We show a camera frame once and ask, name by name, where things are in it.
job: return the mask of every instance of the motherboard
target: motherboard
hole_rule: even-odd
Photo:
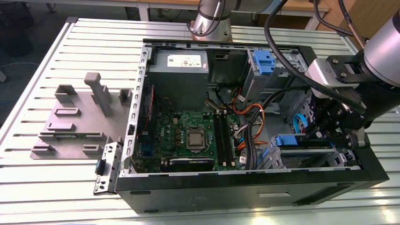
[[[153,143],[141,143],[145,173],[238,170],[233,131],[237,116],[226,112],[161,112]]]

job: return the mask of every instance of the chip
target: chip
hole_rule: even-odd
[[[189,146],[202,146],[202,134],[194,133],[188,135]]]
[[[205,130],[202,127],[189,127],[186,129],[186,149],[193,153],[205,150]]]

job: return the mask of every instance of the cable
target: cable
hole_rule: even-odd
[[[300,128],[298,128],[298,122],[297,122],[297,120],[301,121],[304,128],[308,126],[308,122],[306,122],[306,118],[305,118],[305,116],[302,114],[300,114],[300,113],[294,114],[292,123],[293,123],[293,128],[294,128],[296,134],[300,134],[301,131],[300,131]]]
[[[233,133],[233,137],[240,137],[238,136],[238,134],[244,131],[244,129],[248,127],[248,124],[246,125],[244,125],[242,127],[240,127],[238,128],[238,130],[237,131],[234,131],[234,133]]]
[[[182,12],[182,9],[181,9],[180,12],[177,13],[176,17],[174,17],[173,19],[169,19],[169,22],[172,22],[173,20],[177,19],[177,17],[180,16],[181,12]]]
[[[253,107],[257,107],[257,108],[260,108],[260,111],[264,111],[262,106],[260,104],[250,104],[242,111],[237,111],[236,110],[236,108],[234,108],[234,101],[237,99],[237,96],[240,95],[240,92],[241,92],[241,88],[238,89],[237,95],[236,95],[236,97],[232,100],[232,110],[233,110],[233,112],[236,114],[238,114],[238,115],[244,115],[244,114],[246,114],[253,109]],[[262,115],[262,120],[261,120],[261,125],[260,125],[260,128],[258,128],[258,131],[257,131],[256,135],[253,136],[254,140],[257,139],[257,137],[261,134],[264,123],[265,123],[265,114],[261,114],[261,115]]]
[[[218,101],[221,102],[221,104],[224,105],[224,108],[226,108],[230,112],[233,112],[232,109],[229,108],[229,105],[224,102],[224,100],[220,96],[220,86],[217,86],[214,89],[214,95],[216,95]]]
[[[354,102],[354,101],[352,101],[348,97],[345,97],[340,93],[337,93],[334,90],[326,88],[320,83],[317,83],[316,81],[313,81],[312,79],[309,79],[309,77],[306,77],[293,67],[293,65],[290,64],[290,62],[288,61],[288,59],[284,57],[282,53],[280,52],[280,49],[276,46],[276,43],[274,43],[274,41],[272,39],[269,26],[270,26],[270,22],[272,22],[272,19],[273,19],[274,15],[276,15],[277,11],[282,7],[282,5],[286,3],[286,1],[288,0],[282,0],[280,2],[278,6],[273,9],[270,15],[266,18],[265,25],[264,25],[265,39],[268,41],[269,47],[272,49],[272,52],[273,52],[276,58],[278,59],[280,63],[282,64],[282,66],[285,67],[285,69],[289,71],[289,73],[293,76],[296,76],[306,85],[309,85],[316,91],[318,91],[320,93],[325,94],[328,97],[330,97],[332,99],[334,99],[340,103],[345,104],[356,112],[358,112],[360,114],[362,114],[365,112],[365,108],[361,106],[361,104],[357,103],[357,102]]]
[[[218,26],[218,24],[220,24],[220,19],[221,19],[221,17],[222,17],[224,10],[225,10],[225,0],[218,0],[218,4],[222,4],[222,9],[221,9],[221,12],[220,12],[217,25],[213,26],[214,19],[216,19],[216,17],[213,16],[212,21],[210,21],[210,26],[208,27],[206,31],[202,32],[202,33],[200,34],[200,33],[196,33],[196,32],[192,31],[192,29],[190,29],[190,24],[189,24],[189,22],[186,23],[186,27],[188,27],[188,29],[189,29],[189,32],[190,32],[194,36],[197,36],[197,37],[205,37],[205,36],[208,36],[208,35],[216,30],[216,28],[217,28],[217,26]]]
[[[340,32],[340,33],[342,33],[342,34],[352,37],[352,33],[348,30],[341,29],[340,27],[334,26],[333,24],[330,24],[330,23],[328,23],[326,21],[322,20],[322,18],[320,16],[320,11],[318,11],[317,0],[313,0],[313,12],[314,12],[314,16],[316,16],[316,18],[317,18],[317,20],[321,24],[324,24],[332,30],[336,30],[337,32]]]
[[[262,102],[261,104],[261,107],[262,109],[265,109],[268,107],[268,105],[276,100],[276,98],[286,93],[288,91],[292,91],[292,90],[308,90],[309,87],[308,86],[300,86],[300,87],[290,87],[290,88],[285,88],[282,90],[278,90],[277,92],[274,92],[266,99],[265,101]],[[256,150],[256,146],[254,146],[254,142],[253,142],[253,139],[250,138],[252,134],[250,134],[250,128],[252,128],[252,124],[253,122],[256,121],[256,118],[258,116],[258,113],[260,111],[256,111],[256,113],[253,114],[252,118],[250,118],[250,121],[249,121],[249,124],[250,126],[246,127],[245,129],[245,138],[244,138],[244,142],[245,142],[245,146],[246,146],[246,149],[248,149],[248,153],[246,155],[250,156],[250,161],[249,163],[246,162],[246,165],[245,167],[246,168],[250,168],[250,169],[256,169],[257,165],[256,165],[256,160],[257,160],[257,150]]]
[[[0,66],[0,68],[8,67],[8,66],[12,66],[12,65],[17,65],[17,64],[30,64],[30,65],[38,66],[38,64],[33,63],[33,62],[13,62],[13,63],[9,63],[4,66]]]
[[[352,33],[352,36],[354,37],[358,45],[361,48],[364,48],[365,46],[365,41],[362,40],[362,37],[354,27],[354,24],[352,23],[352,20],[350,20],[350,15],[345,9],[345,6],[344,6],[344,2],[342,0],[338,0],[338,6],[340,6],[340,10],[341,10],[341,13],[342,13],[342,16],[344,16],[344,19],[345,19],[345,22],[348,23],[348,27],[349,27],[349,30],[350,30],[350,33]]]
[[[258,144],[268,144],[268,142],[264,142],[264,141],[254,141],[254,144],[258,145]],[[245,148],[245,143],[241,142],[240,145],[237,146],[237,150],[242,150]]]
[[[170,9],[168,9],[168,10],[164,10],[164,9],[161,9],[161,8],[160,8],[160,10],[161,10],[162,12],[169,12],[169,11],[170,11]]]
[[[204,102],[205,102],[214,110],[221,110],[221,111],[222,111],[222,109],[218,108],[218,106],[217,106],[214,103],[212,103],[206,98],[204,99]]]
[[[160,10],[158,11],[158,9],[157,8],[154,8],[154,10],[161,14],[161,16],[164,16],[168,20],[169,20],[169,22],[172,22],[173,20],[176,20],[177,19],[177,17],[180,16],[180,14],[181,14],[181,12],[182,12],[182,9],[180,10],[180,12],[177,13],[177,15],[176,15],[176,17],[174,18],[172,18],[172,19],[169,19],[168,18],[168,16],[165,16],[164,14],[162,14],[162,12],[169,12],[170,11],[170,9],[168,10],[168,11],[162,11],[162,10]]]

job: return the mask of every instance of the slotted aluminum table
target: slotted aluminum table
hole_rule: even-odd
[[[274,29],[272,34],[278,44],[312,46],[318,57],[354,53],[349,41],[330,32]],[[265,43],[261,28],[232,27],[232,36],[234,42]],[[94,160],[32,160],[30,147],[56,103],[58,84],[89,89],[82,78],[90,71],[101,74],[101,84],[110,91],[133,87],[144,38],[190,39],[190,33],[182,23],[94,19],[65,23],[0,130],[0,223],[116,224],[104,219],[152,225],[400,222],[400,116],[394,111],[368,129],[390,180],[320,205],[137,215],[117,195],[92,195]]]

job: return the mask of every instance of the aluminum table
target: aluminum table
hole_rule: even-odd
[[[272,35],[277,44],[309,45],[318,57],[354,53],[348,39],[332,32],[273,29]],[[265,43],[261,28],[233,26],[232,37],[234,42]],[[400,115],[394,111],[366,130],[390,180],[320,205],[136,214],[117,195],[92,195],[94,160],[30,159],[58,84],[89,90],[82,78],[86,72],[98,72],[109,91],[133,87],[144,38],[190,39],[190,33],[182,23],[94,19],[65,23],[0,130],[0,223],[400,223]]]

